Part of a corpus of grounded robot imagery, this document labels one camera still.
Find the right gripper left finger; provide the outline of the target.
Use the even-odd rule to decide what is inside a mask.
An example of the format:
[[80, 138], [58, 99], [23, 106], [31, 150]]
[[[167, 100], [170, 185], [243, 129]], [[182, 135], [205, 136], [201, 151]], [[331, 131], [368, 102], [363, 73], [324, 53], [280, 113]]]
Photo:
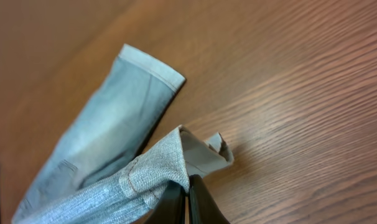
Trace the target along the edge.
[[173, 181], [168, 181], [167, 188], [162, 194], [145, 224], [184, 224], [185, 223], [184, 188]]

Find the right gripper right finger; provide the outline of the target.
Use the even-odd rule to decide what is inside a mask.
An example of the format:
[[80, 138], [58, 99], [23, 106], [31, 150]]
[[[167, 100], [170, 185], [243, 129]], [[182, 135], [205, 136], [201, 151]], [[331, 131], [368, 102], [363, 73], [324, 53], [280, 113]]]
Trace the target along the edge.
[[230, 224], [199, 175], [191, 175], [188, 192], [190, 224]]

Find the light blue denim jeans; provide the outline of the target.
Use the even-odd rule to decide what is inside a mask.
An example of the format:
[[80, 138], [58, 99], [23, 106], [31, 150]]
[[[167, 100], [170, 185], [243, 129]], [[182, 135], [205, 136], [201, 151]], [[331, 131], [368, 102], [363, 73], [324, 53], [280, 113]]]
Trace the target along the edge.
[[153, 209], [169, 181], [232, 165], [220, 134], [199, 140], [177, 126], [148, 139], [185, 83], [179, 72], [124, 45], [109, 75], [60, 138], [19, 204], [13, 223], [132, 223]]

